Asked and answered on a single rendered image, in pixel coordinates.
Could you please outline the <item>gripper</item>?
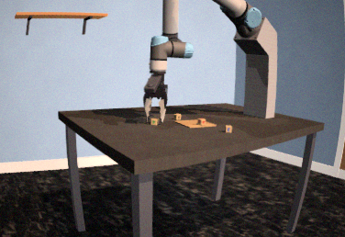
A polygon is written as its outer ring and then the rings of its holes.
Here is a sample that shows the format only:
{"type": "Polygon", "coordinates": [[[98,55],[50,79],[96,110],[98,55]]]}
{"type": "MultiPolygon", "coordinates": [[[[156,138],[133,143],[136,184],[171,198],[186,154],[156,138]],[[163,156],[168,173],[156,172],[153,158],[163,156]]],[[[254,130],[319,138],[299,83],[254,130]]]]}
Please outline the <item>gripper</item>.
{"type": "Polygon", "coordinates": [[[167,101],[168,101],[168,97],[166,94],[165,89],[167,89],[168,92],[168,85],[164,84],[164,74],[166,73],[166,71],[150,71],[150,73],[156,73],[156,74],[161,74],[161,82],[155,92],[155,94],[153,93],[145,93],[144,97],[143,97],[143,104],[144,104],[144,109],[145,109],[145,115],[146,115],[146,120],[149,121],[149,112],[151,109],[151,103],[152,103],[152,99],[154,97],[157,97],[158,99],[161,98],[161,100],[159,101],[159,106],[161,108],[161,123],[163,123],[164,120],[164,116],[165,116],[165,111],[166,111],[166,105],[167,105],[167,101]]]}

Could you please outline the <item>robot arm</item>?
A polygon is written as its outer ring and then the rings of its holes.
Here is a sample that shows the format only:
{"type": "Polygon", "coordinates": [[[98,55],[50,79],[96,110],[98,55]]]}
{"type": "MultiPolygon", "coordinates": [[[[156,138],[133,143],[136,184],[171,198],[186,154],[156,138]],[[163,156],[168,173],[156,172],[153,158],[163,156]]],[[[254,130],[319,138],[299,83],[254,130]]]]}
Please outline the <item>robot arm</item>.
{"type": "MultiPolygon", "coordinates": [[[[212,1],[219,5],[221,11],[235,25],[242,38],[251,37],[259,30],[262,14],[257,8],[244,0],[212,1]]],[[[151,71],[167,70],[167,57],[189,59],[194,54],[192,43],[182,42],[178,39],[178,11],[179,0],[162,1],[162,34],[152,37],[150,42],[149,66],[151,71]]],[[[161,75],[152,74],[144,86],[144,92],[155,94],[160,82],[161,75]]]]}

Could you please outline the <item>orange square mat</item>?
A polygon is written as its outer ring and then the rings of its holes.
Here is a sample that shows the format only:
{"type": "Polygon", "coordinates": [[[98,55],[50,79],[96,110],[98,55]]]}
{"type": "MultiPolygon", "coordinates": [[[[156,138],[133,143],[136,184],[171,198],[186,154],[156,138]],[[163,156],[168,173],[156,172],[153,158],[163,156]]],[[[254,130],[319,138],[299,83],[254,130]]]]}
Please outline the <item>orange square mat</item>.
{"type": "Polygon", "coordinates": [[[212,126],[216,126],[215,124],[206,122],[205,125],[198,125],[197,124],[197,119],[196,120],[178,120],[175,121],[178,124],[184,125],[185,127],[188,128],[200,128],[200,127],[212,127],[212,126]]]}

